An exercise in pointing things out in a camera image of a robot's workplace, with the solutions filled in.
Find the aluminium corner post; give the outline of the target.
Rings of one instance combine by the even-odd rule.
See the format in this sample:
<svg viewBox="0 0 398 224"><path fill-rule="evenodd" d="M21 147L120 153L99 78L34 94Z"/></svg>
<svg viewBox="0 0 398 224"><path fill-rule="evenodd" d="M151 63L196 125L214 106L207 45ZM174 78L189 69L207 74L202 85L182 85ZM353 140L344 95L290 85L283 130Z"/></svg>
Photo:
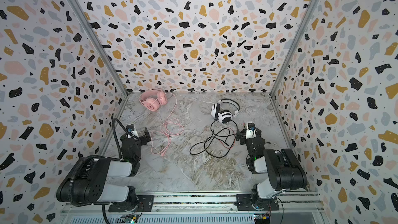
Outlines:
<svg viewBox="0 0 398 224"><path fill-rule="evenodd" d="M296 34L294 36L293 42L292 42L292 44L290 46L290 49L289 49L289 51L287 53L287 56L286 56L286 58L285 58L285 60L284 60L284 62L282 64L282 66L280 67L279 74L278 74L277 79L276 79L276 81L275 81L275 83L274 83L274 85L272 87L271 92L270 92L271 98L273 98L276 95L276 93L277 93L278 87L281 84L282 79L284 77L284 73L287 71L288 65L290 64L290 62L291 62L291 60L293 58L293 55L295 54L295 51L298 48L298 45L299 45L299 43L301 41L301 38L304 35L304 33L306 31L306 28L307 28L307 26L308 26L308 24L309 24L309 22L311 20L311 17L313 16L314 10L317 7L318 1L319 0L311 0L309 2L308 8L307 8L307 10L306 10L306 12L304 14L304 17L303 17L303 19L302 19L302 21L301 21L301 23L300 23L300 25L298 27L298 30L297 30L297 32L296 32Z"/></svg>
<svg viewBox="0 0 398 224"><path fill-rule="evenodd" d="M118 76L112 62L110 61L105 49L101 45L100 41L98 40L96 34L94 33L90 22L87 20L85 17L84 11L81 8L79 2L77 0L67 0L68 3L70 4L71 8L73 9L77 19L80 21L81 26L83 27L84 31L87 33L90 41L92 42L95 50L99 53L99 56L102 58L103 62L105 63L109 73L111 74L112 78L115 81L115 84L121 91L121 93L124 95L124 97L128 96L127 90L124 88L124 85Z"/></svg>

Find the pink headphones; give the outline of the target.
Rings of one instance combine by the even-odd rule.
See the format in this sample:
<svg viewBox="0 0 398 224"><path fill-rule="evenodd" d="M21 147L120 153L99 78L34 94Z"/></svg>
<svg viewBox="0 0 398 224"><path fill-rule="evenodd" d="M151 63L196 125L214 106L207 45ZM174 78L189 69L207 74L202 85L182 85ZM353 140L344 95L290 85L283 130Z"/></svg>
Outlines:
<svg viewBox="0 0 398 224"><path fill-rule="evenodd" d="M140 95L140 103L148 110L155 112L167 104L165 92L159 89L147 90Z"/></svg>

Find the right circuit board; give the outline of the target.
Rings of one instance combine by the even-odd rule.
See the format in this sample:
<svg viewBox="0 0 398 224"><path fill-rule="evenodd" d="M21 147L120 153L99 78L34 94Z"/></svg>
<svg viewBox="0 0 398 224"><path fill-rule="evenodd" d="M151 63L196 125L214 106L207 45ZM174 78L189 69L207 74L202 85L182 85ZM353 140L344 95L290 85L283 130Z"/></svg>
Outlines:
<svg viewBox="0 0 398 224"><path fill-rule="evenodd" d="M255 224L270 224L271 216L269 213L266 214L254 214Z"/></svg>

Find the left green circuit board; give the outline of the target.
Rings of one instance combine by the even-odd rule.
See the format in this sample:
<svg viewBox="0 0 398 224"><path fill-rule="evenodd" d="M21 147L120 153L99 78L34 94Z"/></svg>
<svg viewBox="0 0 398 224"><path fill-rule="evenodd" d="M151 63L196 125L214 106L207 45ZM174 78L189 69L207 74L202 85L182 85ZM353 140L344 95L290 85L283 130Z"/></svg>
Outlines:
<svg viewBox="0 0 398 224"><path fill-rule="evenodd" d="M136 224L139 221L138 215L125 215L120 217L120 222L123 224Z"/></svg>

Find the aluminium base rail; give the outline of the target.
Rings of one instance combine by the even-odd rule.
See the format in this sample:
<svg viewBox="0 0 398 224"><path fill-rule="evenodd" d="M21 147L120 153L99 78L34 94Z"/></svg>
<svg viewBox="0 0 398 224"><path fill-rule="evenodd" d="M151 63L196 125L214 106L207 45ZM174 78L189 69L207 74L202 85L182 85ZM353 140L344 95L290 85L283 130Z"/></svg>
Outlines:
<svg viewBox="0 0 398 224"><path fill-rule="evenodd" d="M313 191L286 191L277 196L276 211L239 211L236 196L249 194L244 191L185 191L144 192L139 198L150 197L150 211L106 213L99 205L86 207L64 206L61 211L63 224L123 224L120 217L138 215L137 224L254 224L254 214L271 216L270 224L327 224L328 219L322 203Z"/></svg>

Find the right aluminium corner post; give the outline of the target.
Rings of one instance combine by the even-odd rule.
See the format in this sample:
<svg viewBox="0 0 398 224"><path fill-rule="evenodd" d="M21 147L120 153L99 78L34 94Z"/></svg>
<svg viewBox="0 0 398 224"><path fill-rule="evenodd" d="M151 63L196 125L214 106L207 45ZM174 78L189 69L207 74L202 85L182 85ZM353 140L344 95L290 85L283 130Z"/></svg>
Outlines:
<svg viewBox="0 0 398 224"><path fill-rule="evenodd" d="M313 16L314 10L317 7L318 1L319 0L311 0L309 2L308 8L307 8L307 10L306 10L306 12L304 14L304 17L303 17L303 19L302 19L302 21L301 21L301 23L300 23L300 25L298 27L298 30L297 30L297 32L296 32L296 34L294 36L293 42L292 42L292 44L290 46L290 49L289 49L289 51L287 53L287 56L286 56L286 58L285 58L285 60L284 60L284 62L282 64L282 66L280 67L279 74L278 74L277 79L276 79L276 81L275 81L275 83L274 83L274 85L272 87L271 92L270 92L271 98L273 98L276 95L276 93L277 93L278 87L281 84L282 79L284 77L284 73L287 71L288 65L290 64L290 62L291 62L291 60L293 58L293 55L295 54L295 51L298 48L298 45L299 45L299 43L301 41L301 38L304 35L304 33L306 31L306 28L307 28L307 26L308 26L308 24L309 24L309 22L311 20L311 17Z"/></svg>

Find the left aluminium corner post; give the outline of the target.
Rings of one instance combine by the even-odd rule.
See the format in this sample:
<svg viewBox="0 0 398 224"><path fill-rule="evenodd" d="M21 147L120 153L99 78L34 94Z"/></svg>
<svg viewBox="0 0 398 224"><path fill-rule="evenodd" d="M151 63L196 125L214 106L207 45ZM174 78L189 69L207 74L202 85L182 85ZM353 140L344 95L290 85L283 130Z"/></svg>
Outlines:
<svg viewBox="0 0 398 224"><path fill-rule="evenodd" d="M99 56L102 58L103 62L105 63L109 73L111 74L112 78L115 81L115 84L121 91L121 93L124 95L124 97L128 96L127 90L124 88L124 85L118 76L112 62L110 61L105 49L101 45L100 41L98 40L96 34L94 33L90 22L87 20L85 17L84 11L81 8L79 2L77 0L67 0L68 3L70 4L71 8L73 9L77 19L80 21L81 26L83 27L84 31L87 33L90 41L92 42L95 50L99 53Z"/></svg>

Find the white black headphones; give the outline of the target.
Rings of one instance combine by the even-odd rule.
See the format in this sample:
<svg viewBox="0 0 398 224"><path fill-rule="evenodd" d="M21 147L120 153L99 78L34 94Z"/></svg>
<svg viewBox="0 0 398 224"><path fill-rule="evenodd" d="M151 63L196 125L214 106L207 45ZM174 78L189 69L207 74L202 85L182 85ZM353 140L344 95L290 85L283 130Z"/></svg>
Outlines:
<svg viewBox="0 0 398 224"><path fill-rule="evenodd" d="M222 104L230 104L235 107L235 111L221 110ZM232 99L220 99L217 103L212 105L211 116L213 120L216 120L222 124L229 123L233 117L236 117L240 111L240 105Z"/></svg>

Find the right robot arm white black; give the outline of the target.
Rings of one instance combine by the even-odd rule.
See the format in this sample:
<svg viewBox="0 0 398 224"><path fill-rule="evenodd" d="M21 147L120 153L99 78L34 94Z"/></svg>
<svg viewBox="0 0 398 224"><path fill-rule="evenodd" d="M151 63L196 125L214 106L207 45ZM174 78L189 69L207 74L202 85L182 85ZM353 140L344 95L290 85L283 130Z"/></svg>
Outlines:
<svg viewBox="0 0 398 224"><path fill-rule="evenodd" d="M242 130L238 140L248 150L247 169L252 174L267 175L249 194L236 196L235 205L239 211L276 211L279 209L278 195L306 187L306 174L292 149L266 149L266 141L256 129Z"/></svg>

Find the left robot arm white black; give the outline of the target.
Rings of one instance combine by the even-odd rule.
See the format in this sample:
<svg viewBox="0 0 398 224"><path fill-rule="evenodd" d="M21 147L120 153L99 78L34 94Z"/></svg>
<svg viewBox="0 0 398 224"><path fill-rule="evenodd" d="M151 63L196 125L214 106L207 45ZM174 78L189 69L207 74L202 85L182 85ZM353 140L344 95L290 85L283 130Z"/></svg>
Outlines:
<svg viewBox="0 0 398 224"><path fill-rule="evenodd" d="M73 206L109 205L110 212L148 212L150 197L139 198L133 186L107 182L110 177L133 177L140 168L142 147L151 142L144 128L139 135L133 125L121 137L121 158L90 155L80 158L57 189L56 198Z"/></svg>

